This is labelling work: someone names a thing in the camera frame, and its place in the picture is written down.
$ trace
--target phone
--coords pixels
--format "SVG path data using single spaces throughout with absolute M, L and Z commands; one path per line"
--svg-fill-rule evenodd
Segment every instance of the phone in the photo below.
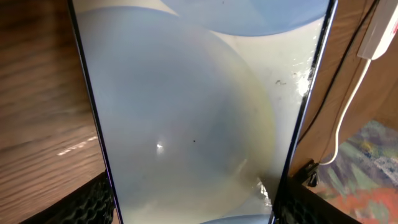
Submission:
M 68 1 L 121 223 L 270 219 L 336 4 Z

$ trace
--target screen bezel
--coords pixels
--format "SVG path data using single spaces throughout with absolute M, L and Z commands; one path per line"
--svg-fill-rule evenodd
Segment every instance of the screen bezel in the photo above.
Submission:
M 67 1 L 68 1 L 69 15 L 70 15 L 70 19 L 71 19 L 71 22 L 72 22 L 72 29 L 73 29 L 73 33 L 74 33 L 74 36 L 75 36 L 75 41 L 76 41 L 76 44 L 77 44 L 77 49 L 78 49 L 78 53 L 79 53 L 81 67 L 83 69 L 83 76 L 85 78 L 86 88 L 87 88 L 88 96 L 89 96 L 89 99 L 90 99 L 91 110 L 92 110 L 92 113 L 93 113 L 96 130 L 97 130 L 97 133 L 98 133 L 99 145 L 101 147 L 101 152 L 102 152 L 103 159 L 104 159 L 104 162 L 105 162 L 106 172 L 107 172 L 108 177 L 109 177 L 109 183 L 110 183 L 111 188 L 112 188 L 112 190 L 114 192 L 114 201 L 115 201 L 116 211 L 118 213 L 119 222 L 120 222 L 120 224 L 123 224 L 124 222 L 123 222 L 123 218 L 122 218 L 121 212 L 120 212 L 118 196 L 117 196 L 117 193 L 116 193 L 116 189 L 114 187 L 113 176 L 112 176 L 112 172 L 111 172 L 111 169 L 110 169 L 110 166 L 109 166 L 108 155 L 106 153 L 106 146 L 104 145 L 104 138 L 103 138 L 103 133 L 102 133 L 102 130 L 101 130 L 100 119 L 98 117 L 98 112 L 97 112 L 97 108 L 96 108 L 96 104 L 95 104 L 95 98 L 94 98 L 94 94 L 93 94 L 93 89 L 91 87 L 90 76 L 89 76 L 89 73 L 88 73 L 86 59 L 85 59 L 85 55 L 84 55 L 84 51 L 83 51 L 83 44 L 82 44 L 81 39 L 80 39 L 80 32 L 79 32 L 79 28 L 78 28 L 78 24 L 77 24 L 75 8 L 73 6 L 73 0 L 67 0 Z M 337 2 L 338 2 L 338 0 L 329 0 L 329 5 L 328 5 L 328 8 L 327 8 L 326 14 L 325 14 L 325 20 L 323 21 L 322 30 L 320 32 L 320 38 L 318 40 L 318 44 L 317 44 L 317 47 L 316 47 L 316 50 L 315 50 L 315 53 L 314 53 L 314 59 L 313 59 L 313 62 L 312 62 L 312 68 L 313 69 L 312 69 L 311 73 L 308 76 L 308 80 L 310 82 L 310 86 L 309 86 L 309 89 L 308 89 L 307 93 L 302 98 L 302 103 L 300 105 L 300 110 L 298 112 L 296 124 L 295 124 L 293 135 L 292 135 L 292 140 L 290 142 L 289 150 L 288 150 L 287 155 L 286 155 L 286 160 L 285 160 L 284 168 L 283 168 L 283 171 L 282 171 L 282 175 L 281 175 L 280 180 L 279 180 L 279 185 L 278 185 L 278 189 L 277 189 L 277 195 L 275 197 L 275 201 L 273 202 L 272 210 L 274 212 L 277 212 L 277 211 L 275 211 L 274 205 L 277 204 L 277 201 L 280 198 L 281 189 L 284 188 L 284 184 L 285 184 L 285 181 L 286 181 L 286 178 L 287 178 L 287 173 L 289 171 L 290 163 L 292 162 L 292 156 L 293 156 L 293 154 L 295 152 L 295 149 L 296 149 L 296 146 L 297 146 L 297 141 L 298 141 L 300 130 L 301 130 L 301 127 L 302 127 L 302 124 L 303 124 L 303 121 L 304 121 L 305 112 L 307 110 L 308 102 L 309 102 L 309 99 L 311 97 L 311 92 L 313 90 L 313 85 L 315 83 L 315 79 L 316 79 L 316 76 L 317 76 L 317 73 L 318 73 L 320 62 L 322 60 L 322 55 L 323 55 L 323 52 L 324 52 L 324 49 L 325 49 L 325 46 L 326 46 L 328 34 L 329 34 L 329 31 L 330 31 L 330 28 L 331 28 L 331 24 L 332 24 L 334 15 L 335 15 Z

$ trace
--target colorful rug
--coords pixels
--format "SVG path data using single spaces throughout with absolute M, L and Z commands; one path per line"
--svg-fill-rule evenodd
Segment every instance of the colorful rug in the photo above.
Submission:
M 398 223 L 398 132 L 377 121 L 339 146 L 311 188 L 361 223 Z

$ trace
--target white cable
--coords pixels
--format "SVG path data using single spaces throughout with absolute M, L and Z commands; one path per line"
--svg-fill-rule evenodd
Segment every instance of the white cable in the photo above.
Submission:
M 368 68 L 369 68 L 371 62 L 372 62 L 371 59 L 366 59 L 366 64 L 365 64 L 365 67 L 362 70 L 362 74 L 361 74 L 358 82 L 356 83 L 356 86 L 355 86 L 353 92 L 351 93 L 351 96 L 349 96 L 348 101 L 347 101 L 347 103 L 346 103 L 346 105 L 345 105 L 345 107 L 343 109 L 343 112 L 340 115 L 340 119 L 338 120 L 336 133 L 335 133 L 335 153 L 333 154 L 333 157 L 328 162 L 320 162 L 319 165 L 331 164 L 336 159 L 337 153 L 338 153 L 338 135 L 339 135 L 339 132 L 340 132 L 341 124 L 343 122 L 343 119 L 344 119 L 344 116 L 345 116 L 345 114 L 347 112 L 347 109 L 348 109 L 349 105 L 351 104 L 351 101 L 353 100 L 353 98 L 355 96 L 355 93 L 358 91 L 358 88 L 361 85 L 362 80 L 365 77 L 366 72 L 368 71 Z

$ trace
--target wooden floor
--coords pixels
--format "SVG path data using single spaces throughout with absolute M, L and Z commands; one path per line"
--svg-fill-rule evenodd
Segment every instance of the wooden floor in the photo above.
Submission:
M 340 1 L 304 129 L 371 2 Z M 293 170 L 321 158 L 346 90 L 363 66 L 353 47 L 325 110 L 298 147 Z M 398 70 L 394 42 L 386 59 L 371 65 L 343 124 L 342 141 L 389 105 Z M 391 118 L 388 114 L 381 119 Z M 0 0 L 0 223 L 18 223 L 49 207 L 102 171 L 79 57 L 64 0 Z

